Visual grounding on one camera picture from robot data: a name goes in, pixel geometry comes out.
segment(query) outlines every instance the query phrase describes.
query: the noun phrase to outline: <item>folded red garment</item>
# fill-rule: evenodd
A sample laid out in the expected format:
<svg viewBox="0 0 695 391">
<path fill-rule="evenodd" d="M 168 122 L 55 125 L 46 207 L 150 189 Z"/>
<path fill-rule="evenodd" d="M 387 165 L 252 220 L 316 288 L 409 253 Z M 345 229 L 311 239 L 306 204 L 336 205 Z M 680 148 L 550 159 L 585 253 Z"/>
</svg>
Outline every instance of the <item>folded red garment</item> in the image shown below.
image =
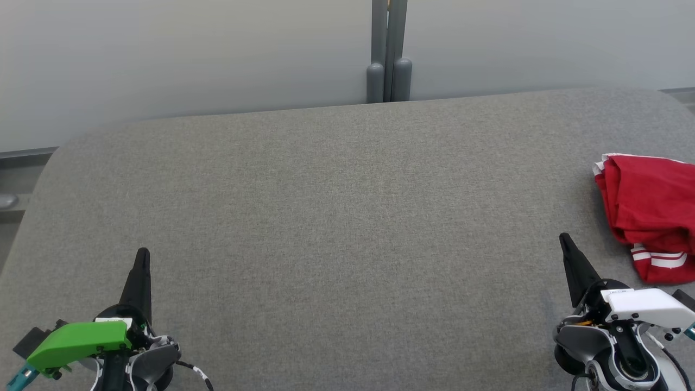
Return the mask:
<svg viewBox="0 0 695 391">
<path fill-rule="evenodd" d="M 613 234 L 636 245 L 632 256 L 642 280 L 695 281 L 695 165 L 605 154 L 594 175 Z"/>
</svg>

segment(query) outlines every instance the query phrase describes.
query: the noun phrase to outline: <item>cable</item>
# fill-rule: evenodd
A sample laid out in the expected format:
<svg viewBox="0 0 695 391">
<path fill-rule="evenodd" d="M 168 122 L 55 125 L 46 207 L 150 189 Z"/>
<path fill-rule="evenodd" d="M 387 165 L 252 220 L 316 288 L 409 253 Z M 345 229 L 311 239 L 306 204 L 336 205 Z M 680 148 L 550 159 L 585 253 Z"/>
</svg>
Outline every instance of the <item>cable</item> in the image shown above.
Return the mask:
<svg viewBox="0 0 695 391">
<path fill-rule="evenodd" d="M 685 383 L 686 391 L 693 391 L 693 389 L 690 387 L 690 379 L 688 379 L 688 375 L 685 373 L 685 370 L 683 369 L 683 367 L 680 366 L 680 363 L 678 362 L 678 360 L 676 360 L 676 358 L 673 356 L 673 354 L 671 354 L 671 352 L 668 351 L 666 349 L 666 347 L 661 342 L 659 342 L 659 340 L 656 339 L 655 336 L 651 335 L 650 332 L 647 331 L 647 332 L 645 332 L 645 334 L 647 334 L 647 337 L 649 337 L 649 339 L 652 340 L 652 342 L 654 342 L 656 344 L 656 346 L 658 346 L 659 349 L 661 349 L 664 352 L 664 354 L 666 354 L 666 356 L 669 358 L 669 360 L 671 360 L 673 365 L 676 367 L 676 369 L 680 373 L 680 377 L 683 378 L 683 383 Z"/>
<path fill-rule="evenodd" d="M 199 374 L 200 377 L 202 377 L 203 380 L 205 380 L 205 385 L 208 386 L 208 390 L 209 391 L 215 391 L 215 390 L 213 390 L 213 384 L 210 383 L 210 379 L 208 378 L 208 376 L 206 374 L 203 373 L 203 371 L 200 370 L 199 367 L 196 367 L 195 365 L 191 365 L 191 364 L 188 364 L 187 362 L 183 362 L 183 361 L 176 361 L 176 364 L 181 365 L 182 367 L 193 369 L 193 371 L 195 373 Z"/>
<path fill-rule="evenodd" d="M 592 378 L 590 374 L 578 374 L 577 376 L 574 376 L 574 379 L 572 379 L 572 391 L 575 391 L 577 388 L 577 381 L 581 378 Z"/>
</svg>

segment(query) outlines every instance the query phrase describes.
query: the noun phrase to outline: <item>black cable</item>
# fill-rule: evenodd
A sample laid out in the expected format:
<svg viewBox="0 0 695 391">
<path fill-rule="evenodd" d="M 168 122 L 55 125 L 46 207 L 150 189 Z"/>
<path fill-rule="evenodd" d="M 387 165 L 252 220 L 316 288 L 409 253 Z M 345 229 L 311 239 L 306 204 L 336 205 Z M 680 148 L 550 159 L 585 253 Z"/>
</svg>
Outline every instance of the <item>black cable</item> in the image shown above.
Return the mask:
<svg viewBox="0 0 695 391">
<path fill-rule="evenodd" d="M 577 388 L 577 381 L 581 378 L 593 378 L 590 374 L 578 374 L 577 376 L 574 376 L 574 379 L 572 379 L 572 391 L 575 391 Z"/>
<path fill-rule="evenodd" d="M 202 377 L 203 380 L 205 380 L 205 385 L 208 386 L 208 390 L 209 390 L 209 391 L 215 391 L 215 390 L 213 390 L 213 384 L 210 383 L 210 379 L 208 378 L 208 376 L 206 376 L 206 375 L 203 373 L 203 371 L 200 370 L 199 367 L 196 367 L 195 365 L 191 365 L 191 364 L 188 364 L 187 362 L 183 362 L 183 361 L 176 361 L 176 364 L 177 364 L 177 365 L 181 365 L 182 367 L 186 367 L 186 368 L 191 368 L 191 369 L 193 369 L 193 371 L 194 371 L 195 373 L 199 374 L 200 377 Z"/>
<path fill-rule="evenodd" d="M 676 369 L 680 372 L 680 377 L 683 378 L 683 383 L 685 383 L 685 389 L 687 391 L 693 391 L 693 389 L 690 388 L 690 380 L 688 379 L 688 375 L 686 375 L 685 370 L 683 370 L 683 367 L 680 366 L 680 363 L 678 362 L 678 360 L 676 360 L 676 358 L 673 356 L 673 354 L 671 354 L 670 351 L 667 351 L 666 348 L 663 348 L 662 350 L 669 357 L 669 359 L 671 360 L 673 365 L 676 366 Z"/>
</svg>

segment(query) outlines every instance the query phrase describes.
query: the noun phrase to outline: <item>white panel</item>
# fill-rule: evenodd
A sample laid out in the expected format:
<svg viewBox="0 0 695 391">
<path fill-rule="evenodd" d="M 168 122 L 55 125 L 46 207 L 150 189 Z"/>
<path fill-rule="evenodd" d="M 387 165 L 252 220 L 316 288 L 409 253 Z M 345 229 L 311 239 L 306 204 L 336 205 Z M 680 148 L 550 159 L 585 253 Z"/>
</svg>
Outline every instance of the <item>white panel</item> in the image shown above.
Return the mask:
<svg viewBox="0 0 695 391">
<path fill-rule="evenodd" d="M 411 99 L 695 86 L 694 0 L 409 0 Z"/>
<path fill-rule="evenodd" d="M 369 0 L 2 0 L 0 152 L 174 115 L 366 101 Z"/>
</svg>

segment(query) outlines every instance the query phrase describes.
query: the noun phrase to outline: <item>robotic arm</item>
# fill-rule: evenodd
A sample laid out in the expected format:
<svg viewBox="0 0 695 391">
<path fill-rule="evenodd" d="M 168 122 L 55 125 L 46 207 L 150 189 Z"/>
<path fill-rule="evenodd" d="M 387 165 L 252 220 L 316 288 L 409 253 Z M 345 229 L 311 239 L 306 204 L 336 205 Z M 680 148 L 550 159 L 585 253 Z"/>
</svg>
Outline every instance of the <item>robotic arm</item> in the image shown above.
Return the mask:
<svg viewBox="0 0 695 391">
<path fill-rule="evenodd" d="M 181 348 L 169 335 L 152 330 L 152 291 L 149 251 L 138 250 L 118 304 L 99 313 L 94 321 L 56 322 L 53 330 L 32 329 L 13 349 L 26 360 L 7 384 L 21 391 L 42 374 L 58 380 L 61 370 L 79 361 L 96 372 L 91 391 L 164 391 L 172 380 L 173 366 L 196 371 L 208 389 L 210 380 L 192 365 L 180 361 Z"/>
<path fill-rule="evenodd" d="M 592 391 L 690 391 L 678 361 L 649 330 L 664 333 L 666 341 L 695 340 L 695 300 L 681 290 L 672 296 L 602 279 L 569 234 L 561 234 L 560 243 L 575 310 L 555 330 L 555 359 L 575 375 L 573 389 L 585 377 Z M 654 356 L 644 336 L 670 361 Z"/>
</svg>

